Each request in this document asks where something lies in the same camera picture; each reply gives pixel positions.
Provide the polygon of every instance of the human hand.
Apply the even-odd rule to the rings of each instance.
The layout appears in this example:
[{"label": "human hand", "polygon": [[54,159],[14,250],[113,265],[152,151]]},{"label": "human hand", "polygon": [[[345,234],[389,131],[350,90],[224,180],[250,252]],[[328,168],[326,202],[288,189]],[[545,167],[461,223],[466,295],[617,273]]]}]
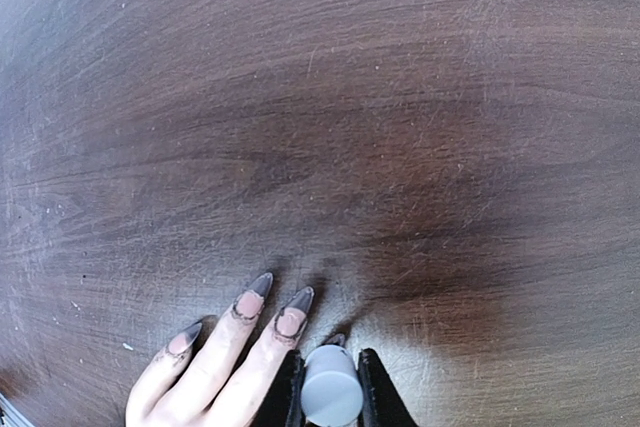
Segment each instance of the human hand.
[{"label": "human hand", "polygon": [[273,275],[263,274],[240,294],[193,361],[199,322],[158,352],[131,390],[127,427],[249,425],[285,355],[296,347],[313,301],[311,287],[300,290],[269,322],[232,375],[272,283]]}]

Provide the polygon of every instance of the wood grain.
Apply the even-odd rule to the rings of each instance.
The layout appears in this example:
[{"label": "wood grain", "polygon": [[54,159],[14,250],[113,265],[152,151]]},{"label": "wood grain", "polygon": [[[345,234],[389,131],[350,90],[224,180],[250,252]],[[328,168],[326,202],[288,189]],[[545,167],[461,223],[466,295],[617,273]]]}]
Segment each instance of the wood grain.
[{"label": "wood grain", "polygon": [[36,425],[122,425],[267,268],[421,425],[640,425],[640,0],[0,12],[0,390]]}]

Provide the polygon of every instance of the skin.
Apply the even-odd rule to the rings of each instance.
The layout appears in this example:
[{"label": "skin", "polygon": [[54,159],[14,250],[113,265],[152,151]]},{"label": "skin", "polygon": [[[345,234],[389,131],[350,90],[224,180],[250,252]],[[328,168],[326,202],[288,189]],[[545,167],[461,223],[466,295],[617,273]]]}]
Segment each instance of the skin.
[{"label": "skin", "polygon": [[[308,287],[298,295],[304,292],[313,295]],[[249,425],[285,355],[296,347],[306,325],[304,311],[285,306],[232,374],[264,300],[250,290],[241,294],[220,317],[195,357],[193,326],[191,335],[187,329],[174,337],[158,352],[131,390],[127,427]]]}]

